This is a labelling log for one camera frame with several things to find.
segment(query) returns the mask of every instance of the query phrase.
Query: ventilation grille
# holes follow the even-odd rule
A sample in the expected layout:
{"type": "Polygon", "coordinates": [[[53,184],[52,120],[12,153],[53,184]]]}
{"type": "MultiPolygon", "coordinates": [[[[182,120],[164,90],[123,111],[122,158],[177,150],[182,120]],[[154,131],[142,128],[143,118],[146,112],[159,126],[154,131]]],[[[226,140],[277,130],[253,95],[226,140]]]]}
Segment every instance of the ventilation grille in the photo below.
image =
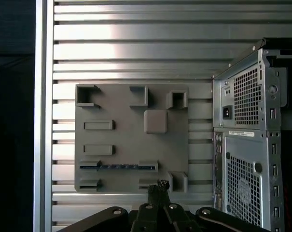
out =
{"type": "Polygon", "coordinates": [[[260,178],[253,174],[253,164],[231,156],[227,163],[227,198],[233,216],[261,226],[260,178]]]}
{"type": "Polygon", "coordinates": [[[261,86],[258,82],[257,69],[236,77],[235,93],[235,123],[236,125],[258,124],[258,101],[261,100],[261,86]]]}

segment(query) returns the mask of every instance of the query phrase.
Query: dark background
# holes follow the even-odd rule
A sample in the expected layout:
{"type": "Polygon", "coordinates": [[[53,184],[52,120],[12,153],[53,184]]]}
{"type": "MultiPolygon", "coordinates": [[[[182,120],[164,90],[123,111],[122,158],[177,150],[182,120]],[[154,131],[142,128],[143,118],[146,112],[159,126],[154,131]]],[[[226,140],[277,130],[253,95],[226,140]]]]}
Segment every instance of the dark background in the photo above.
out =
{"type": "Polygon", "coordinates": [[[0,1],[2,231],[32,231],[35,4],[0,1]]]}

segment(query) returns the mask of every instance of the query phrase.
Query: computer case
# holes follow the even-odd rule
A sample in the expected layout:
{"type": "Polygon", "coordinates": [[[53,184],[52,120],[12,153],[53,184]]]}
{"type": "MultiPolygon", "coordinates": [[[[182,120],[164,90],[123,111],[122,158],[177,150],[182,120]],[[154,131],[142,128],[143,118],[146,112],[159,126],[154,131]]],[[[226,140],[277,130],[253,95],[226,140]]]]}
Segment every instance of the computer case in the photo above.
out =
{"type": "Polygon", "coordinates": [[[292,38],[264,38],[212,78],[214,207],[292,230],[292,38]]]}

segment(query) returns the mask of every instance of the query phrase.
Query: metal slatted wall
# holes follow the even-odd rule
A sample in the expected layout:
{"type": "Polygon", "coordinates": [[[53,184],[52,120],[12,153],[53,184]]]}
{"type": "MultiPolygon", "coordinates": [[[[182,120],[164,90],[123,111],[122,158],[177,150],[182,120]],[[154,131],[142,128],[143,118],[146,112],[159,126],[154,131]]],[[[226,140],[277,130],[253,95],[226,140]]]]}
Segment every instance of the metal slatted wall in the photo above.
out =
{"type": "MultiPolygon", "coordinates": [[[[172,200],[192,211],[211,206],[210,76],[261,37],[292,37],[292,1],[282,2],[48,0],[46,47],[43,39],[36,64],[35,231],[57,231],[110,205],[130,209],[146,201],[144,194],[74,189],[75,85],[98,80],[188,85],[189,193],[172,200]]],[[[44,32],[37,31],[37,46],[39,38],[44,32]]]]}

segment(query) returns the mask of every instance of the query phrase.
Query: label sticker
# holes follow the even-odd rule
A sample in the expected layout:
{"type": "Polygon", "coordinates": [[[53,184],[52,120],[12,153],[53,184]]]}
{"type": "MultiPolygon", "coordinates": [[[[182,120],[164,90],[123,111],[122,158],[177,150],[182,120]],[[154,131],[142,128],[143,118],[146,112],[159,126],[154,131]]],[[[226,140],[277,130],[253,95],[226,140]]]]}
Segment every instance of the label sticker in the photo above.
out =
{"type": "Polygon", "coordinates": [[[247,132],[247,131],[233,131],[230,130],[228,132],[229,135],[236,135],[236,136],[245,136],[245,137],[254,137],[254,132],[247,132]]]}

